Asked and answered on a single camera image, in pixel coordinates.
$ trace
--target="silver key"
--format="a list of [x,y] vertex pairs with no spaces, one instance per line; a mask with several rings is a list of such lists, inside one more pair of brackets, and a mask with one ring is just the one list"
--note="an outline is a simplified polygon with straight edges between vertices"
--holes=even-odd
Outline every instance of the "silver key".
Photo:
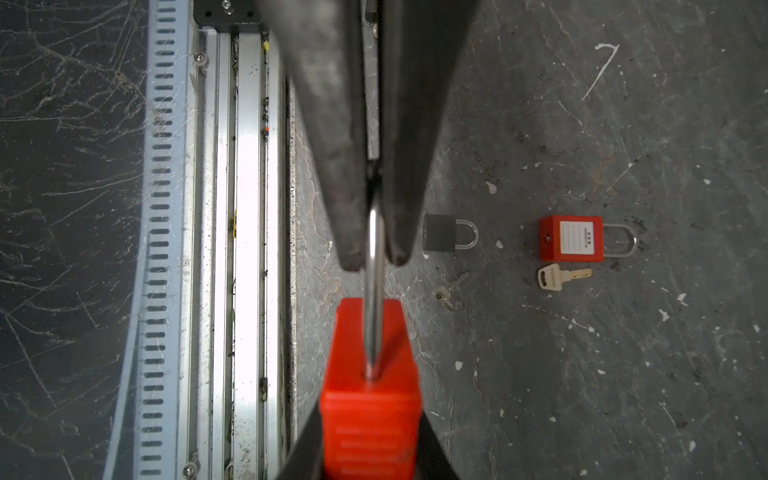
[[461,275],[458,276],[456,280],[453,280],[452,282],[448,282],[444,285],[438,285],[435,288],[432,289],[432,293],[435,294],[435,298],[440,301],[440,304],[443,305],[448,310],[456,310],[455,305],[451,302],[451,292],[459,286],[461,283],[464,283],[465,280],[469,278],[469,272],[464,272]]
[[547,265],[538,271],[538,285],[544,290],[554,290],[559,292],[563,290],[563,283],[570,282],[577,278],[587,278],[592,276],[591,268],[582,270],[560,270],[556,263]]

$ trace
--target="screw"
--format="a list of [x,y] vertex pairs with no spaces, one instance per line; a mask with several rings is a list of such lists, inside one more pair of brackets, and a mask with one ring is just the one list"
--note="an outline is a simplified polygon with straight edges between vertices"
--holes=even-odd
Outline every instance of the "screw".
[[196,51],[194,55],[192,55],[192,59],[198,66],[201,67],[208,62],[208,57],[206,57],[202,51]]
[[191,480],[197,476],[197,465],[193,462],[187,463],[184,468],[181,469],[181,474],[186,480]]

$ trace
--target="gray padlock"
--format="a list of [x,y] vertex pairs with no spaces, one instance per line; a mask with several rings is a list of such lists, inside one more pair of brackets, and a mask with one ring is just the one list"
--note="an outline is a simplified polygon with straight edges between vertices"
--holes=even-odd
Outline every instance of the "gray padlock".
[[[456,243],[456,230],[459,225],[472,229],[472,241],[469,243]],[[456,219],[453,215],[424,215],[425,252],[469,250],[477,244],[478,238],[478,228],[469,220]]]

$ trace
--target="white label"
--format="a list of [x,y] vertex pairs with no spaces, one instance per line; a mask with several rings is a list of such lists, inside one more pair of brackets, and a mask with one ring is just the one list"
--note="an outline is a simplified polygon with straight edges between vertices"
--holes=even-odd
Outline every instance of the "white label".
[[594,223],[560,222],[560,253],[594,255]]

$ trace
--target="red padlock body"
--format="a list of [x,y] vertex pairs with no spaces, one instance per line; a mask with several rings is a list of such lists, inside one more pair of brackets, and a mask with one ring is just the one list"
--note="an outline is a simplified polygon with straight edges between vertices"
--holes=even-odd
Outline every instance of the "red padlock body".
[[398,300],[384,301],[379,361],[379,378],[368,382],[364,376],[362,299],[343,299],[336,309],[320,393],[325,478],[413,478],[422,395]]
[[603,219],[570,215],[542,218],[538,245],[545,262],[602,262]]

